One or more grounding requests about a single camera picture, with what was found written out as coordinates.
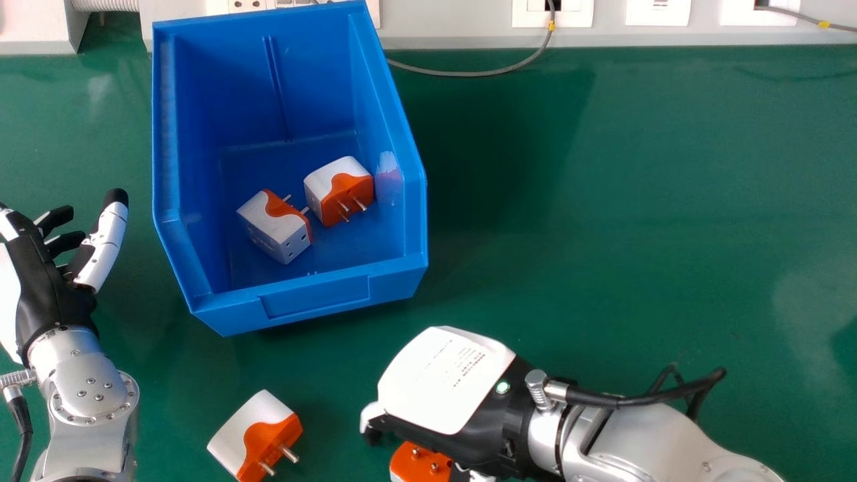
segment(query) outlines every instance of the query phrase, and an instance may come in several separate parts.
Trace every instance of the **corrugated white hose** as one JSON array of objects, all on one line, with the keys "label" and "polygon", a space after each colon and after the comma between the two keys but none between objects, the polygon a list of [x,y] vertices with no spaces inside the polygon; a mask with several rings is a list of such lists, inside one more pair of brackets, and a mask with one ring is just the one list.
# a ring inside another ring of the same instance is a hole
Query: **corrugated white hose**
[{"label": "corrugated white hose", "polygon": [[71,0],[79,12],[139,12],[140,0]]}]

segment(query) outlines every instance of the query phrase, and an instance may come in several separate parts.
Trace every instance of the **blue storage box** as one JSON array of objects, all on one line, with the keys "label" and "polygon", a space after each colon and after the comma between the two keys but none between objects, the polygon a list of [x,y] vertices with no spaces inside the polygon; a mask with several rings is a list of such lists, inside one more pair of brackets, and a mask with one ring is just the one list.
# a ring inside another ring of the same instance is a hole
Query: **blue storage box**
[{"label": "blue storage box", "polygon": [[[191,312],[223,336],[408,298],[428,265],[426,180],[363,2],[154,24],[153,215]],[[282,265],[236,209],[306,206],[304,177],[352,155],[375,204]]]}]

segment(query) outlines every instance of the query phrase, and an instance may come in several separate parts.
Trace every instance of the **robotic hand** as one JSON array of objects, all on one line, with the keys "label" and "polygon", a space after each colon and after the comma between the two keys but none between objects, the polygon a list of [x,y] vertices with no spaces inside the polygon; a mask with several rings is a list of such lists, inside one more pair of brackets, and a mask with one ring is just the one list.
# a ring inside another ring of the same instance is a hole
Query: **robotic hand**
[{"label": "robotic hand", "polygon": [[[670,375],[678,387],[662,390]],[[383,432],[407,441],[393,482],[783,482],[693,421],[725,375],[685,383],[669,366],[644,395],[607,395],[548,378],[496,340],[434,327],[387,367],[360,432],[370,444]],[[664,403],[677,399],[687,413]]]},{"label": "robotic hand", "polygon": [[[21,432],[12,481],[24,471],[33,427],[21,387],[37,383],[45,397],[51,440],[31,480],[134,479],[136,408],[133,378],[105,356],[90,313],[119,254],[128,194],[105,197],[93,231],[45,240],[74,217],[70,206],[35,221],[0,204],[0,343],[26,368],[0,377],[0,388]],[[54,258],[77,249],[68,265]]]}]

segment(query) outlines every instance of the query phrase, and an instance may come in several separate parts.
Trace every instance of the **plug adapter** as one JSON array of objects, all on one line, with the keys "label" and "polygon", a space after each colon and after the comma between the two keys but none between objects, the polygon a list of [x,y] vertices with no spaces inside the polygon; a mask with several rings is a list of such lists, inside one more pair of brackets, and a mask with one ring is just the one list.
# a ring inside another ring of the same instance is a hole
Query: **plug adapter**
[{"label": "plug adapter", "polygon": [[262,390],[214,434],[208,451],[240,482],[259,482],[286,457],[297,463],[291,446],[303,434],[301,421],[283,402]]},{"label": "plug adapter", "polygon": [[375,201],[375,181],[351,156],[322,166],[303,180],[307,204],[321,224],[330,227],[358,211],[366,211]]},{"label": "plug adapter", "polygon": [[307,208],[298,211],[271,190],[261,190],[237,212],[250,241],[273,259],[289,264],[313,242]]}]

